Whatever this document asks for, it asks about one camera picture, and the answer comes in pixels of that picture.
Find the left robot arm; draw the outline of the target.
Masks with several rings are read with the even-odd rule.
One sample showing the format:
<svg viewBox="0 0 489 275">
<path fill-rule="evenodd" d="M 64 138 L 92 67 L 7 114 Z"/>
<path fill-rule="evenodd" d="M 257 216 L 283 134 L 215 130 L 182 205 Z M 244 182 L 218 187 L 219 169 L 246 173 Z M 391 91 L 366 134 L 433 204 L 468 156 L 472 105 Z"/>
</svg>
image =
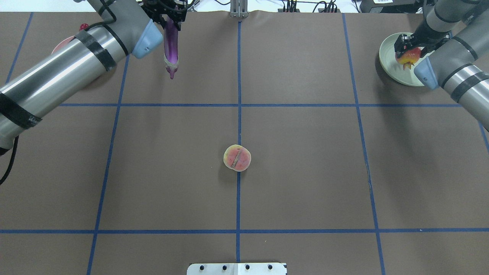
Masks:
<svg viewBox="0 0 489 275">
<path fill-rule="evenodd" d="M 1 88 L 1 154 L 23 131 L 128 55 L 141 59 L 164 41 L 162 16 L 185 21 L 193 1 L 90 0 L 102 18 L 80 30 L 67 45 Z"/>
</svg>

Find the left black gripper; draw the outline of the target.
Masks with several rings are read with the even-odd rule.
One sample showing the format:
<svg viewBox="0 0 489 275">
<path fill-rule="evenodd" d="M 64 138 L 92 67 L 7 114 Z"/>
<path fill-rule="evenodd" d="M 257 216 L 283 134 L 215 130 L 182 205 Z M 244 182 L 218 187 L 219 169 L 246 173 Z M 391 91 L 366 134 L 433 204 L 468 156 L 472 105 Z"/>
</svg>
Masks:
<svg viewBox="0 0 489 275">
<path fill-rule="evenodd" d="M 188 0 L 143 0 L 142 9 L 162 28 L 166 28 L 164 16 L 167 16 L 176 23 L 176 29 L 181 31 L 181 23 L 185 21 L 188 11 Z"/>
</svg>

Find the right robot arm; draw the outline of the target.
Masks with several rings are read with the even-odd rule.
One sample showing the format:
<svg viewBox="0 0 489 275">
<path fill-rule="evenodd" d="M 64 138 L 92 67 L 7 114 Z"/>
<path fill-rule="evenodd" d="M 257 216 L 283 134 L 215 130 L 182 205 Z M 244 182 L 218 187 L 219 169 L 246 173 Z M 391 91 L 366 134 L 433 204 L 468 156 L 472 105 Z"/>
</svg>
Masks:
<svg viewBox="0 0 489 275">
<path fill-rule="evenodd" d="M 475 61 L 488 54 L 488 1 L 438 0 L 411 35 L 393 44 L 398 58 L 421 47 L 414 74 L 429 89 L 442 88 L 485 129 L 489 126 L 488 73 Z"/>
</svg>

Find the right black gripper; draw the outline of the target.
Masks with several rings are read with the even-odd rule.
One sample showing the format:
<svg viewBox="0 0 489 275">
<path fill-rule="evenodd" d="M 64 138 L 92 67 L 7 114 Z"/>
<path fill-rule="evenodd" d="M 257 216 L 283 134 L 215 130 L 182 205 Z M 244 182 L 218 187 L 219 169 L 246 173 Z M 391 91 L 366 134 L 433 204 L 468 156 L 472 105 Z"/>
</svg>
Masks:
<svg viewBox="0 0 489 275">
<path fill-rule="evenodd" d="M 423 58 L 428 53 L 439 49 L 442 45 L 451 39 L 451 33 L 442 33 L 438 38 L 430 38 L 428 36 L 422 37 L 420 34 L 400 34 L 393 44 L 396 58 L 402 57 L 405 52 L 415 47 L 422 48 L 420 51 L 420 57 Z"/>
</svg>

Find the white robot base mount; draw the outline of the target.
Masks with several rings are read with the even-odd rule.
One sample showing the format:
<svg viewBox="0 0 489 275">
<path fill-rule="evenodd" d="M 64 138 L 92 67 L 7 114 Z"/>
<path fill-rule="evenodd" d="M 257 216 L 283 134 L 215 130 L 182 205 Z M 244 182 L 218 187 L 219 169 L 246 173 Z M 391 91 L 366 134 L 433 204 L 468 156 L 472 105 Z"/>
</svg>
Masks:
<svg viewBox="0 0 489 275">
<path fill-rule="evenodd" d="M 187 275 L 287 275 L 286 263 L 196 263 L 187 268 Z"/>
</svg>

